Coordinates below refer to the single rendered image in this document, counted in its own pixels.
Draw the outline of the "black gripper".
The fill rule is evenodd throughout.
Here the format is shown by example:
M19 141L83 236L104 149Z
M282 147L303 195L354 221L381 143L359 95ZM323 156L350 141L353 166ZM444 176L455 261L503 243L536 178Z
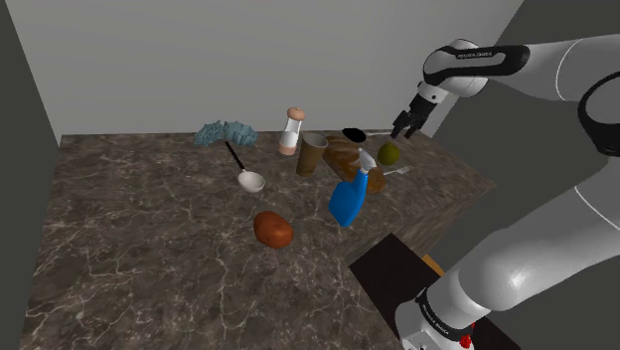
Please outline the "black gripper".
M390 137L397 139L402 130L410 124L409 129L404 134L404 137L409 139L424 125L433 110L434 102L417 93L409 104L409 110L402 111L392 123L393 128Z

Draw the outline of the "brown potato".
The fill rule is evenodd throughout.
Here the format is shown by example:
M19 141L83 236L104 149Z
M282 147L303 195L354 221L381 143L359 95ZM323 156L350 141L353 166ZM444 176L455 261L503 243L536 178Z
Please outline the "brown potato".
M260 243L273 249L289 246L294 237L291 225L272 211L258 213L253 220L253 230Z

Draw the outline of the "dark robot stand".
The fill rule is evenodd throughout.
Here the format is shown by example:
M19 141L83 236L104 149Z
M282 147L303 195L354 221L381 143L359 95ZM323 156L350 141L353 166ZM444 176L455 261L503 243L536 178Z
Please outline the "dark robot stand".
M388 234L353 262L350 270L397 340L400 337L394 319L396 308L440 278L394 234ZM468 334L471 345L463 350L522 350L486 317L476 321Z

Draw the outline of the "blue spray bottle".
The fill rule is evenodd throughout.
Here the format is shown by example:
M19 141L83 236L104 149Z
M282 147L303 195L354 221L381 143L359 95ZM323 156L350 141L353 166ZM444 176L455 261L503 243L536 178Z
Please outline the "blue spray bottle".
M352 182L342 181L334 189L328 209L341 227L349 227L358 216L367 193L369 172L377 167L375 159L359 148L360 168Z

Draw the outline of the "green pear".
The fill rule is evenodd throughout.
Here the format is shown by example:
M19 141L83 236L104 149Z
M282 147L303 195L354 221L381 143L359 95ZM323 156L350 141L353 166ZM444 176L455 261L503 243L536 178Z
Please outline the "green pear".
M393 165L399 159L399 149L392 142L386 142L378 151L378 161L385 166Z

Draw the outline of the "blue textured scrubber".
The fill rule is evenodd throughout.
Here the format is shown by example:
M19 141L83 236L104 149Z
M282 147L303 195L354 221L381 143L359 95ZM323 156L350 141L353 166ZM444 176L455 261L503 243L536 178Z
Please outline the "blue textured scrubber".
M195 144L209 146L212 143L222 139L225 134L225 126L219 121L205 124L195 134Z

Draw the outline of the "white and peach pepper mill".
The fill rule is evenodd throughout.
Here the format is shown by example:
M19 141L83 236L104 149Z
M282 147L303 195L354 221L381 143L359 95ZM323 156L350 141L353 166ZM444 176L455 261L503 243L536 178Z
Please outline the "white and peach pepper mill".
M287 122L278 143L280 154L290 156L295 153L301 124L305 116L305 112L300 107L287 109Z

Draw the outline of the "blue crumpled cloth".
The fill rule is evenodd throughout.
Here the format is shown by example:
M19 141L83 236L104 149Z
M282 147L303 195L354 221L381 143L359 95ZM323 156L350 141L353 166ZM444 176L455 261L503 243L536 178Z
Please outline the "blue crumpled cloth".
M228 122L224 124L224 137L240 146L252 146L258 137L258 133L250 125L241 122Z

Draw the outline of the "brown bread loaf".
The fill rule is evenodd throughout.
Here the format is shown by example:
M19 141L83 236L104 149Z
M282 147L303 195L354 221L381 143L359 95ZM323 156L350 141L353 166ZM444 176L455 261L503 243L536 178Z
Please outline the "brown bread loaf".
M327 136L328 146L323 154L327 165L344 181L353 182L360 164L358 145L340 136ZM369 172L367 193L376 195L386 187L383 169L379 164Z

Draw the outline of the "brown cup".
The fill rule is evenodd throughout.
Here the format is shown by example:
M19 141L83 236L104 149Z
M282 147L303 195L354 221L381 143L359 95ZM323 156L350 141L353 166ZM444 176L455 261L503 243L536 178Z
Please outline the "brown cup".
M302 136L296 173L302 177L310 177L328 145L329 141L323 135L313 132L304 133Z

